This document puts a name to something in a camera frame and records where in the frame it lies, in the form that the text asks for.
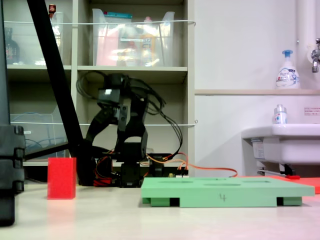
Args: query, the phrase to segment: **white table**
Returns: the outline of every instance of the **white table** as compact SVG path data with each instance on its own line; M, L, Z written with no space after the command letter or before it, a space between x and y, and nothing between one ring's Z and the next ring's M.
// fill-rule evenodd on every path
M303 206L178 208L141 204L139 188L77 187L47 200L47 185L16 197L16 223L0 240L320 240L320 195Z

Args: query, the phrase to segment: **white sink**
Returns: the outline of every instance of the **white sink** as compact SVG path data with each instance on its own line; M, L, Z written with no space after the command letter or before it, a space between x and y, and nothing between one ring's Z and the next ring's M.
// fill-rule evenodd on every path
M273 124L246 129L254 157L279 164L320 164L320 124Z

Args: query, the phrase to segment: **green board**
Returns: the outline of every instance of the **green board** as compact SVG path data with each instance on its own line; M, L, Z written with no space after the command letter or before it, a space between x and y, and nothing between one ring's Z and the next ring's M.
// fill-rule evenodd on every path
M276 207L301 206L315 188L269 177L146 177L142 203L152 207Z

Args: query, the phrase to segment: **hole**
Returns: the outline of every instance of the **hole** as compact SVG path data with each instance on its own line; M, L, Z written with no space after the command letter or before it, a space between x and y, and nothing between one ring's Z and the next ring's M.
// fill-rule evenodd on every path
M283 197L277 197L276 198L276 205L277 206L283 206L284 205L284 198Z
M242 181L242 182L244 182L244 183L270 183L269 181L250 181L250 180Z
M221 180L227 180L226 178L204 178L204 179L200 179L203 181L221 181Z
M170 197L170 207L180 207L180 198Z
M222 187L226 187L226 186L240 186L241 184L236 184L236 183L207 183L204 184L205 186L222 186Z
M161 181L163 184L191 184L193 181Z

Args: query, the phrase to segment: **pump dispenser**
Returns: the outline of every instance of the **pump dispenser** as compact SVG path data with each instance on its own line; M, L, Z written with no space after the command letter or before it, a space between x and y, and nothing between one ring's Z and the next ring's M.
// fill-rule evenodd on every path
M292 50L284 50L285 61L279 70L276 89L300 89L300 78L296 67L291 62Z

